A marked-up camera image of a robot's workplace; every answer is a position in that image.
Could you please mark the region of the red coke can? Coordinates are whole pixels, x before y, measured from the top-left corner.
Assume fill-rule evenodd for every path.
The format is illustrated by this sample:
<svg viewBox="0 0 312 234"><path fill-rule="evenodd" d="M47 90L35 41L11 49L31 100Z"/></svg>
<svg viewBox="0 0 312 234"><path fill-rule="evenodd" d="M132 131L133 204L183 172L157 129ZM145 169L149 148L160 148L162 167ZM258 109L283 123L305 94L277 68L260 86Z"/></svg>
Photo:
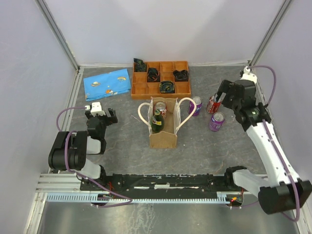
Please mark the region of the red coke can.
<svg viewBox="0 0 312 234"><path fill-rule="evenodd" d="M214 114L218 111L220 105L221 105L221 100L216 100L217 99L217 95L213 95L210 97L208 104L207 104L207 112L210 114Z"/></svg>

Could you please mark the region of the purple soda can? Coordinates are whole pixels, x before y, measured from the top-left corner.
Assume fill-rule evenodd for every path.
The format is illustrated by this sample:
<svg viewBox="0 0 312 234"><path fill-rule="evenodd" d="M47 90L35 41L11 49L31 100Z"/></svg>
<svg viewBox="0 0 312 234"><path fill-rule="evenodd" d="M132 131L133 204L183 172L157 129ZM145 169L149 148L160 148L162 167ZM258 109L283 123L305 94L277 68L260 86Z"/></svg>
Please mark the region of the purple soda can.
<svg viewBox="0 0 312 234"><path fill-rule="evenodd" d="M213 132L219 131L224 121L224 115L221 112L215 112L210 119L209 129Z"/></svg>

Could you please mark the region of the green glass bottle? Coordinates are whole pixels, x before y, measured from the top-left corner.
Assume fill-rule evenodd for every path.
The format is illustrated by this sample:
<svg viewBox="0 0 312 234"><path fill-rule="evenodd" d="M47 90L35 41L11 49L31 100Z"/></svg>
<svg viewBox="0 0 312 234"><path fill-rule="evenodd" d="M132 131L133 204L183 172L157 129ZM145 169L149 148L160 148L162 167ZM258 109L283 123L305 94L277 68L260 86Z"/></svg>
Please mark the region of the green glass bottle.
<svg viewBox="0 0 312 234"><path fill-rule="evenodd" d="M151 128L153 133L159 133L164 128L164 118L159 109L154 110L154 115L151 119Z"/></svg>

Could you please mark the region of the red soda can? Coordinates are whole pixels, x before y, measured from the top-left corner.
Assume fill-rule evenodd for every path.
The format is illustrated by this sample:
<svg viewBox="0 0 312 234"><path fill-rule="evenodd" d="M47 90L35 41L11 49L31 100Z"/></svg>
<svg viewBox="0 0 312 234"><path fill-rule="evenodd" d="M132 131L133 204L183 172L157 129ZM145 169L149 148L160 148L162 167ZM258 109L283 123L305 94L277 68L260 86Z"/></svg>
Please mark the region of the red soda can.
<svg viewBox="0 0 312 234"><path fill-rule="evenodd" d="M164 119L166 118L166 116L167 116L167 107L166 107L166 104L164 102L161 102L161 101L157 102L155 104L155 109L159 109L162 117Z"/></svg>

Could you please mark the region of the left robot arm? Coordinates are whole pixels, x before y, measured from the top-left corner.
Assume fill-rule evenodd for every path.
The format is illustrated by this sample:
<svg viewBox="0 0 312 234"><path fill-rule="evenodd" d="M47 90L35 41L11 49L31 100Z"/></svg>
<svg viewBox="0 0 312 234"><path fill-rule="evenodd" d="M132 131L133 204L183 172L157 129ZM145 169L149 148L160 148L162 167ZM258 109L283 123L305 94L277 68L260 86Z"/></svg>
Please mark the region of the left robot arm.
<svg viewBox="0 0 312 234"><path fill-rule="evenodd" d="M70 133L59 131L48 157L51 169L73 171L81 178L91 179L97 190L107 187L108 178L103 166L87 159L87 155L102 155L106 150L105 133L108 126L118 123L116 111L108 109L109 116L99 102L77 109L84 109L87 117L87 130Z"/></svg>

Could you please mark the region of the burlap canvas tote bag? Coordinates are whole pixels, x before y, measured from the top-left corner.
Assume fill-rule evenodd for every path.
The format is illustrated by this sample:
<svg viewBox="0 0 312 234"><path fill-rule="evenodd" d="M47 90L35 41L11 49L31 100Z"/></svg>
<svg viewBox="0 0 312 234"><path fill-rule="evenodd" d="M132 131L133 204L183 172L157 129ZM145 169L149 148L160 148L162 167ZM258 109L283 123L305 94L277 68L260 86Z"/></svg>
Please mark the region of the burlap canvas tote bag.
<svg viewBox="0 0 312 234"><path fill-rule="evenodd" d="M164 120L164 129L159 133L153 133L151 128L151 119L154 115L154 107L157 102L164 102L167 107L167 116ZM149 142L151 148L171 149L177 145L177 133L179 129L192 117L195 110L188 114L184 120L181 120L180 105L184 101L194 101L185 97L181 100L177 98L153 97L150 102L144 102L139 105L137 113L144 124L148 126Z"/></svg>

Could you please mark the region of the dark rolled fabric right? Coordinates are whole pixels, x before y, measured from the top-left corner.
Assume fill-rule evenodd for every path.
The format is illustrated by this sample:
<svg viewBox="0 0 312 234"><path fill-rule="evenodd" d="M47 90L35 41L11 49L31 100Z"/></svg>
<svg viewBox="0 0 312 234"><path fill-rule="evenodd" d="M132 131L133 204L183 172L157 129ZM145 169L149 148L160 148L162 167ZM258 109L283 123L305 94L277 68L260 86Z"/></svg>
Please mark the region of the dark rolled fabric right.
<svg viewBox="0 0 312 234"><path fill-rule="evenodd" d="M174 70L173 75L175 77L175 82L187 82L189 80L189 72L187 70Z"/></svg>

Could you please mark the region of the dark rolled fabric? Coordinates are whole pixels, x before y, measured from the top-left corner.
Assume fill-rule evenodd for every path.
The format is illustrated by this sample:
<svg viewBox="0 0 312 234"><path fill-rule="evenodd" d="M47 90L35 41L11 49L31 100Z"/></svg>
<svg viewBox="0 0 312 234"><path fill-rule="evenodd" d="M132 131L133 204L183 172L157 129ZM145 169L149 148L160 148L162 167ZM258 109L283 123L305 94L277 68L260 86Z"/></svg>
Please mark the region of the dark rolled fabric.
<svg viewBox="0 0 312 234"><path fill-rule="evenodd" d="M173 75L175 77L175 82L187 82L189 80L189 72L187 70L174 70Z"/></svg>
<svg viewBox="0 0 312 234"><path fill-rule="evenodd" d="M134 72L146 72L147 64L138 58L134 58Z"/></svg>
<svg viewBox="0 0 312 234"><path fill-rule="evenodd" d="M175 93L175 84L172 81L166 80L159 84L159 91L161 94Z"/></svg>
<svg viewBox="0 0 312 234"><path fill-rule="evenodd" d="M148 68L147 81L148 82L160 82L160 72L154 67Z"/></svg>

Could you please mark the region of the dark rolled fabric middle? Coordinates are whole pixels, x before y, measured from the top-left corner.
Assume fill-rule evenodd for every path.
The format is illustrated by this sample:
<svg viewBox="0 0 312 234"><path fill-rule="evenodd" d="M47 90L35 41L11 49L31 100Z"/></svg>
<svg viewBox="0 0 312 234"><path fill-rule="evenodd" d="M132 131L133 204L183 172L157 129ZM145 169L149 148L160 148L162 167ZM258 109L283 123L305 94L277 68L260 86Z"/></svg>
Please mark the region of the dark rolled fabric middle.
<svg viewBox="0 0 312 234"><path fill-rule="evenodd" d="M154 67L148 68L147 81L148 82L160 82L160 72Z"/></svg>

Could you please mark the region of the dark rolled fabric bottom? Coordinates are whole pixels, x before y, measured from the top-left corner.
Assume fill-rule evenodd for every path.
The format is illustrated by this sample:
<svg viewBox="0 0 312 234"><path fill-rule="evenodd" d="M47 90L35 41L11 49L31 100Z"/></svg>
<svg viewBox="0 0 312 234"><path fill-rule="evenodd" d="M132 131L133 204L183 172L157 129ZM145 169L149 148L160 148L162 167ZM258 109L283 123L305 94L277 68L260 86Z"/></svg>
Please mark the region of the dark rolled fabric bottom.
<svg viewBox="0 0 312 234"><path fill-rule="evenodd" d="M166 80L159 84L159 91L161 94L175 93L175 84L172 81Z"/></svg>

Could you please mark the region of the aluminium frame post right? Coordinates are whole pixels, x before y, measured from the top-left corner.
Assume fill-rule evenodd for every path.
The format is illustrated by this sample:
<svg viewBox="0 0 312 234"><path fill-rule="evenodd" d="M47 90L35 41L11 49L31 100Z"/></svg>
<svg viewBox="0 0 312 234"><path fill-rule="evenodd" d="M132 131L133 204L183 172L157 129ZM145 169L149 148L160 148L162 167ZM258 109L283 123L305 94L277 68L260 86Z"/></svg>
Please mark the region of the aluminium frame post right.
<svg viewBox="0 0 312 234"><path fill-rule="evenodd" d="M249 65L256 65L260 60L262 54L264 53L266 47L268 46L270 40L274 36L276 30L278 29L280 23L288 12L293 0L283 0L281 6L279 7L273 21L271 22L267 32L264 35L260 45L258 46L253 58L249 61Z"/></svg>

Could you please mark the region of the aluminium frame post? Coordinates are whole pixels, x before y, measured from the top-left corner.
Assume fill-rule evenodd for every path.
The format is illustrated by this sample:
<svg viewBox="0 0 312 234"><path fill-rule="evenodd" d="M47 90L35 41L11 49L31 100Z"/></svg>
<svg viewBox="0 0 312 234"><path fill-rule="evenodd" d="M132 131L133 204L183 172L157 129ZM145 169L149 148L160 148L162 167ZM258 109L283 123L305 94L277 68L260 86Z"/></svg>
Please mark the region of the aluminium frame post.
<svg viewBox="0 0 312 234"><path fill-rule="evenodd" d="M45 17L47 23L50 26L50 29L52 30L53 34L55 35L57 41L59 42L62 50L64 51L65 55L69 59L71 65L74 67L75 70L79 70L80 66L78 62L76 61L73 53L71 52L68 43L66 42L66 39L61 32L60 28L58 27L49 7L45 0L35 0L36 4L38 5L40 11L42 12L43 16Z"/></svg>
<svg viewBox="0 0 312 234"><path fill-rule="evenodd" d="M283 0L281 6L279 7L273 21L271 22L267 32L264 35L260 45L258 46L253 58L249 61L249 65L256 65L260 60L262 54L264 53L266 47L268 46L270 40L274 36L276 30L278 29L280 23L288 12L293 0Z"/></svg>

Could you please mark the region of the aluminium frame rail front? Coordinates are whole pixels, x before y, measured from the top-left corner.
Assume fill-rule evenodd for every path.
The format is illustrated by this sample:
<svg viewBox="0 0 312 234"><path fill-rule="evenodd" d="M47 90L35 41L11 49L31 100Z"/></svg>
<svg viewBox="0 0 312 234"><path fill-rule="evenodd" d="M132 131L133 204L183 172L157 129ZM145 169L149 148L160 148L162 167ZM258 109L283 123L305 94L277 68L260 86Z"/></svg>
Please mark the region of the aluminium frame rail front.
<svg viewBox="0 0 312 234"><path fill-rule="evenodd" d="M224 174L228 180L248 192L257 193L261 187L273 187L276 185L269 176L253 175L247 170L237 171L235 173ZM37 191L51 193L100 193L92 191L81 191L80 180L74 174L41 174L37 185ZM109 191L102 185L94 182L96 185L105 190L105 194Z"/></svg>

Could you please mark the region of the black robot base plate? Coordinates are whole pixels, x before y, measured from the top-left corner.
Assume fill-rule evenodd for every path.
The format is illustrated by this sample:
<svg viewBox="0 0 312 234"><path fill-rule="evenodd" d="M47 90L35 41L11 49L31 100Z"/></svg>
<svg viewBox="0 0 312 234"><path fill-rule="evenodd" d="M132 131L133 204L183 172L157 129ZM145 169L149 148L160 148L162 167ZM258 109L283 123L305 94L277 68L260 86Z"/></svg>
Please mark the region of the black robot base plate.
<svg viewBox="0 0 312 234"><path fill-rule="evenodd" d="M81 191L100 192L99 197L123 199L195 199L217 198L218 192L245 193L247 190L231 183L225 175L107 175L102 185L119 195L105 194L95 183L77 177Z"/></svg>

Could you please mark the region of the aluminium frame post left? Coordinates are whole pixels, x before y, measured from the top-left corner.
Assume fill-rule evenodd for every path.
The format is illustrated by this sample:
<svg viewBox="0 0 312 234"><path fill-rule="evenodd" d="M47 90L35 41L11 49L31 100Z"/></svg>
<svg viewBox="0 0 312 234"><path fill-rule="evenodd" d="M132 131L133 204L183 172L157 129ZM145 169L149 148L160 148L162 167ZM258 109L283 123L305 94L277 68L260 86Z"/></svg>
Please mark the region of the aluminium frame post left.
<svg viewBox="0 0 312 234"><path fill-rule="evenodd" d="M79 70L80 66L78 62L76 61L73 53L71 52L68 43L66 42L66 39L61 32L60 28L58 27L49 7L45 0L35 0L36 4L38 5L40 11L42 12L43 16L45 17L47 23L50 26L50 29L52 30L53 34L55 35L57 41L59 42L62 50L64 51L65 55L69 59L71 65L74 67L75 70Z"/></svg>

